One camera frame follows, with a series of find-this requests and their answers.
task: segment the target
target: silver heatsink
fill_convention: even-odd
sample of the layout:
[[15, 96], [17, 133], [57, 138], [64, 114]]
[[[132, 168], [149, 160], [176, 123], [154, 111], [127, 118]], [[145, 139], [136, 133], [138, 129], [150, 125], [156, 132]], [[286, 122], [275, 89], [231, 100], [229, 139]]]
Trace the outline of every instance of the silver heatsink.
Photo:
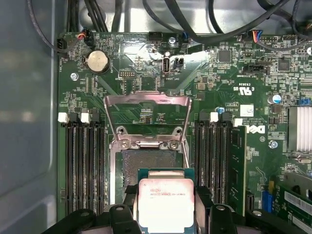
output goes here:
[[312, 151], [312, 107], [289, 108], [288, 149]]

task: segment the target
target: blue connector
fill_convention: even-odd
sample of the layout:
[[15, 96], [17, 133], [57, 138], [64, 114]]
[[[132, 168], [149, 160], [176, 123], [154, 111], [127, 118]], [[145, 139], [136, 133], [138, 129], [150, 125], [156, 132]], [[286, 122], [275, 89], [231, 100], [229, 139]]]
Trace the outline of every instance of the blue connector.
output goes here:
[[273, 204], [273, 196], [269, 193], [269, 191], [263, 191], [262, 192], [262, 209], [271, 213], [272, 204]]

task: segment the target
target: cable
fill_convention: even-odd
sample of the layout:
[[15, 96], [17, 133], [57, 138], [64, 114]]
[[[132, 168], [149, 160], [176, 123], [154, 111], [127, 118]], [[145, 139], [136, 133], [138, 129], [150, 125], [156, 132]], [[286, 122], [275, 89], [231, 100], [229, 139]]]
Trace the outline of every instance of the cable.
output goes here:
[[73, 10], [72, 10], [72, 31], [78, 32], [78, 12], [79, 12], [79, 3], [78, 0], [74, 0], [73, 2]]
[[149, 4], [147, 3], [147, 0], [142, 0], [142, 3], [143, 3], [143, 6], [147, 12], [147, 14], [149, 14], [149, 16], [154, 20], [156, 21], [157, 23], [161, 24], [162, 26], [164, 26], [165, 28], [169, 29], [170, 31], [172, 32], [175, 32], [175, 33], [178, 33], [178, 34], [181, 34], [183, 33], [182, 30], [179, 30], [179, 29], [176, 29], [176, 28], [173, 28], [172, 26], [166, 24], [164, 21], [162, 21], [151, 9], [151, 7], [149, 6]]
[[73, 8], [73, 0], [67, 0], [67, 19], [66, 19], [67, 32], [72, 32], [72, 8]]
[[93, 23], [93, 26], [94, 26], [95, 30], [97, 32], [101, 32], [100, 26], [98, 24], [98, 20], [97, 20], [96, 15], [95, 15], [95, 13], [93, 11], [93, 8], [92, 8], [90, 0], [84, 0], [84, 3], [86, 4], [89, 16], [90, 16], [90, 18], [92, 20], [92, 23]]
[[294, 33], [302, 38], [302, 39], [305, 39], [305, 40], [312, 40], [312, 37], [311, 36], [307, 36], [307, 35], [304, 35], [302, 33], [300, 33], [298, 30], [297, 30], [297, 25], [296, 25], [296, 21], [295, 19], [297, 18], [297, 13], [298, 13], [298, 8], [299, 8], [299, 3], [300, 3], [300, 0], [296, 0], [294, 5], [293, 5], [293, 9], [292, 9], [292, 18], [294, 19], [292, 21], [292, 29], [294, 31]]
[[216, 33], [223, 33], [221, 28], [219, 27], [216, 19], [215, 19], [215, 11], [214, 11], [214, 2], [215, 0], [208, 0], [208, 15], [211, 25], [213, 26]]
[[97, 0], [90, 0], [90, 2], [91, 2], [91, 6], [92, 6], [95, 14], [97, 15], [97, 21], [98, 21], [100, 28], [102, 28], [102, 32], [108, 32], [105, 20], [103, 18], [103, 14], [101, 12], [101, 9], [98, 5]]
[[295, 49], [298, 49], [298, 48], [301, 48], [303, 47], [304, 45], [306, 45], [309, 41], [308, 40], [305, 40], [297, 45], [293, 45], [291, 47], [287, 47], [287, 48], [276, 48], [276, 47], [271, 47], [267, 44], [264, 44], [260, 41], [257, 42], [258, 45], [262, 46], [263, 48], [266, 48], [268, 50], [272, 50], [272, 51], [276, 51], [276, 52], [284, 52], [284, 51], [289, 51], [289, 50], [295, 50]]
[[74, 40], [74, 42], [72, 44], [70, 44], [66, 49], [62, 50], [62, 49], [58, 49], [56, 46], [52, 45], [48, 39], [44, 36], [43, 32], [41, 31], [39, 25], [38, 25], [38, 22], [36, 20], [36, 17], [35, 17], [35, 13], [34, 13], [34, 9], [33, 9], [33, 3], [32, 3], [32, 0], [27, 0], [27, 8], [28, 8], [28, 11], [29, 11], [29, 16], [30, 16], [30, 19], [31, 19], [31, 22], [36, 30], [36, 32], [38, 33], [38, 35], [40, 36], [40, 38], [43, 40], [43, 42], [49, 46], [52, 50], [55, 50], [59, 53], [62, 53], [62, 54], [66, 54], [68, 53], [69, 51], [71, 51], [72, 49], [74, 49], [74, 47], [77, 45], [79, 39], [77, 38], [76, 40]]
[[[271, 7], [274, 6], [272, 3], [270, 3], [267, 0], [257, 0], [257, 1], [258, 1], [258, 4], [266, 11], [268, 11]], [[287, 11], [284, 11], [283, 9], [278, 9], [274, 12], [274, 15], [284, 18], [289, 23], [289, 25], [292, 25], [293, 17]]]
[[190, 35], [190, 37], [198, 42], [198, 43], [208, 43], [208, 44], [213, 44], [213, 43], [218, 43], [227, 39], [230, 39], [234, 36], [240, 35], [242, 33], [245, 33], [246, 31], [249, 31], [253, 29], [254, 27], [258, 26], [260, 23], [265, 21], [269, 16], [271, 16], [277, 9], [285, 5], [287, 2], [290, 0], [280, 0], [274, 7], [272, 7], [270, 10], [268, 10], [266, 13], [263, 15], [259, 16], [252, 22], [246, 24], [245, 26], [238, 28], [232, 32], [225, 33], [223, 35], [217, 35], [217, 36], [210, 36], [210, 37], [200, 37], [198, 36], [193, 29], [190, 27], [188, 24], [187, 20], [185, 19], [183, 13], [181, 12], [176, 0], [165, 0], [170, 12], [176, 19], [176, 21], [181, 25], [181, 27], [184, 29], [186, 33]]
[[122, 13], [123, 0], [115, 0], [115, 15], [112, 23], [112, 32], [116, 33], [119, 31], [121, 13]]

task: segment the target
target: blue capacitor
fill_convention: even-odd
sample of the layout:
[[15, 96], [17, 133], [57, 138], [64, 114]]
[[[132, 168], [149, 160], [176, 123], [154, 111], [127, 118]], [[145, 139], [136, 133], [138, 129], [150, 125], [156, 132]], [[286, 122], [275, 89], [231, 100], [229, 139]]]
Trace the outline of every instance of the blue capacitor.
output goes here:
[[282, 102], [282, 97], [279, 94], [271, 95], [268, 98], [269, 104], [281, 104]]
[[222, 113], [225, 112], [225, 109], [224, 109], [223, 107], [219, 107], [219, 106], [218, 106], [218, 107], [215, 109], [215, 111], [218, 112], [218, 114], [220, 115], [220, 114], [222, 114]]

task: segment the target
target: screw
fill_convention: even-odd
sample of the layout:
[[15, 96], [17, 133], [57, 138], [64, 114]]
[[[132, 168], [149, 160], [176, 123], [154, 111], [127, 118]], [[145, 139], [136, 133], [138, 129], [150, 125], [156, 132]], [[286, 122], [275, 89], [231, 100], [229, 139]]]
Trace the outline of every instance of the screw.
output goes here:
[[169, 38], [168, 43], [174, 45], [176, 43], [176, 39], [174, 37]]
[[179, 147], [179, 143], [176, 140], [172, 140], [169, 142], [169, 148], [172, 150], [176, 150]]
[[166, 57], [169, 57], [169, 56], [170, 56], [170, 52], [169, 52], [169, 51], [166, 51], [166, 52], [165, 52], [165, 56], [166, 56]]
[[224, 206], [217, 206], [216, 208], [217, 208], [218, 210], [220, 210], [220, 211], [225, 210], [225, 207], [224, 207]]
[[123, 141], [121, 141], [120, 146], [122, 149], [128, 149], [130, 147], [130, 141], [123, 140]]
[[78, 76], [77, 73], [72, 73], [72, 74], [70, 74], [70, 79], [72, 79], [73, 81], [78, 80], [78, 78], [79, 78], [79, 76]]
[[260, 211], [253, 211], [253, 214], [255, 216], [262, 216], [262, 213]]
[[271, 149], [276, 149], [276, 148], [278, 147], [278, 143], [277, 143], [275, 140], [271, 140], [271, 141], [269, 142], [269, 147], [270, 147]]

